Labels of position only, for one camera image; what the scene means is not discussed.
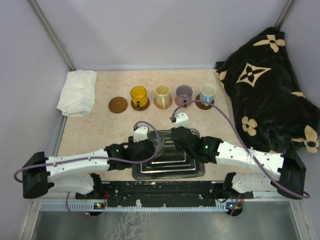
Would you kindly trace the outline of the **grey mug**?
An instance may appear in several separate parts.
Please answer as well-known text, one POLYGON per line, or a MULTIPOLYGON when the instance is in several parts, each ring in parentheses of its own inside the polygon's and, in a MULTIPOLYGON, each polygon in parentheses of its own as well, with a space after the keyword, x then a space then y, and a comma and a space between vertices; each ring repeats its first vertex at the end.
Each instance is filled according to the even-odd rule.
POLYGON ((147 137, 148 140, 150 140, 153 143, 155 149, 158 150, 159 153, 164 149, 165 140, 160 131, 150 131, 148 132, 147 137))

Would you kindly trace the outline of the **dark brown wooden coaster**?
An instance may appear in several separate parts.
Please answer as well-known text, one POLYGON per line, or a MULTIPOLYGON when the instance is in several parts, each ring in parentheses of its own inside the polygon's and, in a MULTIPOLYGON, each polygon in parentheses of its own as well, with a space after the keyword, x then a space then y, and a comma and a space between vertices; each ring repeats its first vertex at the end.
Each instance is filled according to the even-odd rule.
MULTIPOLYGON (((200 100, 200 95, 199 94, 196 96, 195 100, 200 100)), ((211 105, 205 106, 202 102, 196 102, 195 104, 201 110, 209 110, 209 109, 212 108, 211 105)))

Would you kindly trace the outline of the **light woven coaster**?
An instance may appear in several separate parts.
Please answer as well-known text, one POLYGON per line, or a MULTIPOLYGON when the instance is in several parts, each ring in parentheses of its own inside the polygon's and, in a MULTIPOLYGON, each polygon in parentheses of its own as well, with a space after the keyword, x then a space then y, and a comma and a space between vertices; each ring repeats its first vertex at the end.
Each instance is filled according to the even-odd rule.
MULTIPOLYGON (((175 104, 176 104, 177 106, 180 106, 180 105, 181 105, 181 103, 179 102, 179 100, 178 100, 177 97, 175 98, 175 104)), ((181 108, 186 109, 186 108, 189 108, 191 105, 192 105, 192 102, 189 102, 188 104, 181 105, 181 108)))

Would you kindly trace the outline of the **reddish brown wooden coaster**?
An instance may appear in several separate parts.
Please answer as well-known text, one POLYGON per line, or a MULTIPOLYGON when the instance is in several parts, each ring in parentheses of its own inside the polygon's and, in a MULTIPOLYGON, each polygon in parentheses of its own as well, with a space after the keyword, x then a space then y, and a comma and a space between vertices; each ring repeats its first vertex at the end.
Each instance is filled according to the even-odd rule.
POLYGON ((133 100, 130 101, 130 104, 131 104, 131 107, 132 107, 135 111, 141 112, 141 111, 146 110, 146 109, 150 106, 150 99, 149 99, 149 98, 147 99, 147 104, 146 104, 145 106, 143 106, 143 107, 137 107, 137 106, 134 104, 133 100))

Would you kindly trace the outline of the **tan woven coaster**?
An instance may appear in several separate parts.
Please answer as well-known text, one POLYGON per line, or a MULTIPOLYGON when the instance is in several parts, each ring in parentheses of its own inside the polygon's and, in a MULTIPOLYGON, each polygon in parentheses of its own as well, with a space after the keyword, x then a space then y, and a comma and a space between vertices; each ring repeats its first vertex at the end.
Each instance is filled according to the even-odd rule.
POLYGON ((172 103, 173 103, 172 97, 169 98, 169 101, 168 101, 168 102, 166 102, 166 100, 165 100, 164 97, 161 97, 159 100, 160 100, 160 103, 161 103, 161 104, 158 104, 156 97, 155 97, 154 100, 153 100, 154 105, 155 105, 158 109, 168 109, 168 108, 172 105, 172 103))

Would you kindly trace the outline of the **purple translucent cup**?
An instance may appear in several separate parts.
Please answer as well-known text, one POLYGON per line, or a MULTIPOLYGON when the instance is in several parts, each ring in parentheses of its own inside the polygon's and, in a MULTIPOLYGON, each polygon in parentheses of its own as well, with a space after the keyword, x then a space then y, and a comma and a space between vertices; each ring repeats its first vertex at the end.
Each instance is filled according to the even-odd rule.
POLYGON ((186 105, 192 100, 193 89, 189 85, 183 84, 176 88, 175 93, 175 98, 178 98, 180 105, 186 105))

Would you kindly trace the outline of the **white and blue mug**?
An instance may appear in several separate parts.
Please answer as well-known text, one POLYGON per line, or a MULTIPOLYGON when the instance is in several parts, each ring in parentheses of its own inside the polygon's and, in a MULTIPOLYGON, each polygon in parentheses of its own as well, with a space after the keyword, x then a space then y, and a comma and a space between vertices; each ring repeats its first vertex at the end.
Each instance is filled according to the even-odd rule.
POLYGON ((204 84, 200 89, 199 99, 204 106, 208 107, 209 105, 203 101, 213 103, 216 93, 217 89, 214 85, 209 83, 204 84))

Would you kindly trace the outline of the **yellow mug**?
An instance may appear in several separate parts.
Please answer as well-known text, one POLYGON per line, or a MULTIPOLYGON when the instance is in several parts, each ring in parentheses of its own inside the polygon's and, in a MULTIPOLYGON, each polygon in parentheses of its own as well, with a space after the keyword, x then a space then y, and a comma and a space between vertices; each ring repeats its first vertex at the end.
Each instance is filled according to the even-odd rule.
POLYGON ((135 86, 130 91, 133 105, 137 108, 142 108, 148 103, 147 90, 143 86, 135 86))

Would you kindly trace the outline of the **cream mug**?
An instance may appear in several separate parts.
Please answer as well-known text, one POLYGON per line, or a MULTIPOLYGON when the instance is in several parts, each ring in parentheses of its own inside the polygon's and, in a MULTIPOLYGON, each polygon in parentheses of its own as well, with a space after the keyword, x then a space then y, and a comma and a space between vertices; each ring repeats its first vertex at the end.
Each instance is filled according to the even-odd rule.
POLYGON ((167 108, 170 98, 170 88, 167 85, 161 84, 155 88, 155 103, 161 109, 167 108))

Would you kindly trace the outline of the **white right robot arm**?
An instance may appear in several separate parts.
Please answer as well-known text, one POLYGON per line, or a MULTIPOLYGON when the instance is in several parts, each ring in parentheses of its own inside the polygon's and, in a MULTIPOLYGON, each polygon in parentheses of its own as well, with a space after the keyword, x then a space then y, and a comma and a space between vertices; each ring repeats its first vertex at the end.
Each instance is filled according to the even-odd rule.
POLYGON ((278 192, 294 200, 308 198, 304 191, 306 166, 295 152, 270 153, 246 149, 220 138, 199 137, 183 126, 172 128, 170 139, 197 162, 249 170, 246 174, 227 174, 223 192, 229 198, 247 192, 278 192))

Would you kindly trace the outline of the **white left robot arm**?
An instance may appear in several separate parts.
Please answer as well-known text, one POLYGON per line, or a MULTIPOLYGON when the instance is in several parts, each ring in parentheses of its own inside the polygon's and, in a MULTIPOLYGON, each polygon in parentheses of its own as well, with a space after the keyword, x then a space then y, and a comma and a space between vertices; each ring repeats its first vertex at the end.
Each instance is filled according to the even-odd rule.
POLYGON ((43 151, 36 152, 22 167, 22 196, 36 199, 49 192, 70 192, 97 199, 104 192, 100 173, 129 169, 151 160, 158 150, 158 145, 145 139, 67 157, 46 157, 43 151))

